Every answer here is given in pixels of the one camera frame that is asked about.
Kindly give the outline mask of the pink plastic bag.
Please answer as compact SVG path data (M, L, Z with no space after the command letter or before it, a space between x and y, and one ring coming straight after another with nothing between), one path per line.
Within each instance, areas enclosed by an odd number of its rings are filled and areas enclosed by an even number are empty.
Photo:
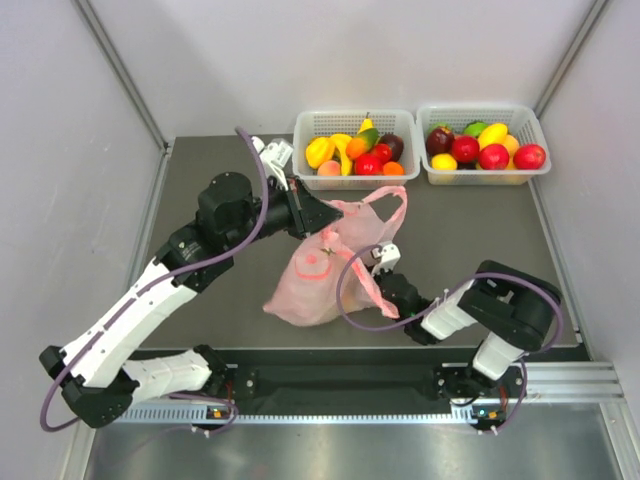
M357 251L394 239L408 209L406 189L386 186L359 201L327 203L341 210L343 218L299 245L263 310L298 327L336 319L339 306L346 313L377 308L383 316L397 319L397 307L382 297L367 269L369 260L356 260L345 273L341 287L337 282Z

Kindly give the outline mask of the green orange mango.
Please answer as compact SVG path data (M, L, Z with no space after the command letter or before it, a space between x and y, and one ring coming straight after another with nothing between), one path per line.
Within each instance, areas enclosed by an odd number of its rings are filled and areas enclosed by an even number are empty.
M378 140L379 132L375 127L362 133L358 133L352 137L352 140L347 147L348 155L355 160L359 156L370 152L377 144Z

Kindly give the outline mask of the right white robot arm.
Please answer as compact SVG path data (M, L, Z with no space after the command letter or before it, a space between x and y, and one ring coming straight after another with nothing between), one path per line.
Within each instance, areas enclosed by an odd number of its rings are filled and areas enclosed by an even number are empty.
M466 372L469 388L481 396L502 385L512 363L543 349L552 321L562 313L556 286L492 260L483 261L460 288L434 300L391 269L376 267L373 277L399 318L413 319L404 333L418 344L438 344L476 324L488 330Z

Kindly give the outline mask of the red apple in left basket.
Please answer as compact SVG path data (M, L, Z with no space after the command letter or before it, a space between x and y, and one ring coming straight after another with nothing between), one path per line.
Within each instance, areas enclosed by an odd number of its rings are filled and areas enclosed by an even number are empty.
M357 176L378 176L383 174L383 161L375 154L365 153L354 162L354 174Z

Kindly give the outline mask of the yellow banana bunch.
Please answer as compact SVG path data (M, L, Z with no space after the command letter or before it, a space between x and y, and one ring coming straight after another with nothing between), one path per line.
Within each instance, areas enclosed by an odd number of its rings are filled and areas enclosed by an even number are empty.
M335 149L340 163L340 175L350 176L354 169L354 160L348 155L347 147L352 140L352 137L343 133L336 133L330 137L330 140L335 145Z

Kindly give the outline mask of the orange tangerine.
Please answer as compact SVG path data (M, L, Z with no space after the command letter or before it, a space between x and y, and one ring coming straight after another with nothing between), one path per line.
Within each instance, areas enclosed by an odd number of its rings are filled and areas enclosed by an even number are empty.
M383 165L383 174L385 176L403 176L405 169L400 163L389 161Z

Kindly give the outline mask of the yellow pear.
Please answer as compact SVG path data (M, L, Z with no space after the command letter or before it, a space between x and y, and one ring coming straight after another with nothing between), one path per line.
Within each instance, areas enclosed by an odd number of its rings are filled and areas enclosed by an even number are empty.
M366 130L372 129L373 127L374 127L373 120L371 119L370 113L367 113L359 127L358 133L362 133Z

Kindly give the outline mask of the dark plum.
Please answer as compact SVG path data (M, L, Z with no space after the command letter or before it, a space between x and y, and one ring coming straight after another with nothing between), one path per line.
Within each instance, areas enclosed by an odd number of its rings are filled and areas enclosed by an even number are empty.
M404 152L404 140L400 136L394 134L385 134L380 138L379 143L386 145L390 149L391 161L399 161Z

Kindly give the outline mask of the left white plastic basket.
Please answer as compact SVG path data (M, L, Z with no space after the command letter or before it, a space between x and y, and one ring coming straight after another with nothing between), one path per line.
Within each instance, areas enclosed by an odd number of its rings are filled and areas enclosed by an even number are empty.
M421 137L404 110L306 111L293 140L293 173L312 190L403 185L421 170Z

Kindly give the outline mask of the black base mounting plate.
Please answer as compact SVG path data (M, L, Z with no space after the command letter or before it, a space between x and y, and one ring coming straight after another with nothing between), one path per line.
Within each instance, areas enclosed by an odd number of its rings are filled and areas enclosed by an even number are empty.
M231 397L249 414L442 413L470 399L500 402L499 387L476 393L464 380L471 348L221 349Z

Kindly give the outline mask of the red apple middle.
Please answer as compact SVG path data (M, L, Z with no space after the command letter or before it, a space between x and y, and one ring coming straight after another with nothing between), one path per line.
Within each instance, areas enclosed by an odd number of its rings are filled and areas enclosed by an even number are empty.
M478 140L469 135L456 137L451 145L451 155L458 163L474 163L480 153Z

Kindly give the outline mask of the red apple front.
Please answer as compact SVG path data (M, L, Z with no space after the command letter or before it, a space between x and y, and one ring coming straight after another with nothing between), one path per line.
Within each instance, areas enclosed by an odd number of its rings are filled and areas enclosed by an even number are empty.
M509 159L509 152L504 145L491 144L480 151L478 164L483 170L505 170Z

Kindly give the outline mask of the yellow mango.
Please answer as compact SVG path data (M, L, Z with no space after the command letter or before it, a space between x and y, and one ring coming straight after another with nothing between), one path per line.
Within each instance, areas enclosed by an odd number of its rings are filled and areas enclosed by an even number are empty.
M489 145L502 144L509 134L508 127L504 123L489 125L477 138L481 150Z

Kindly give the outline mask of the red apple right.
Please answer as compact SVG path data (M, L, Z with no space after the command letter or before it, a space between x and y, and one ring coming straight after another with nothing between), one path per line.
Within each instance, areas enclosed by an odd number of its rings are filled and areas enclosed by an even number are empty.
M513 156L514 166L518 170L539 170L546 162L546 151L537 144L526 144L518 148Z

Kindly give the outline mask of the right white plastic basket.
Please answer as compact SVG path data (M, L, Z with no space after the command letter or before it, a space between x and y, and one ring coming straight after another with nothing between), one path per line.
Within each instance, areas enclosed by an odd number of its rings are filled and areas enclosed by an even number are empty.
M541 125L525 106L423 106L416 128L432 185L517 186L551 170Z

